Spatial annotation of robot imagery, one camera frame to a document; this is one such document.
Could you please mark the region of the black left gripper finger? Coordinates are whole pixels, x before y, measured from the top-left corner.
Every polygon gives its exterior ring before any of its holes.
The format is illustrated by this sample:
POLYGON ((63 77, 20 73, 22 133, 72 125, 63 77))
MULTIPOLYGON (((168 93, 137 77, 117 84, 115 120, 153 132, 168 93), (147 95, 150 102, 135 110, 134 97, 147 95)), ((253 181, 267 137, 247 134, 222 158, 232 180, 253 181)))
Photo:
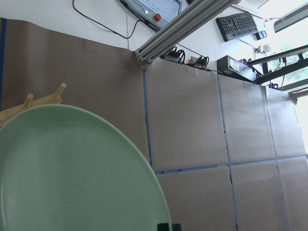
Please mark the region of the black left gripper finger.
POLYGON ((183 231, 183 226, 173 223, 170 227, 168 223, 159 223, 157 224, 157 231, 183 231))

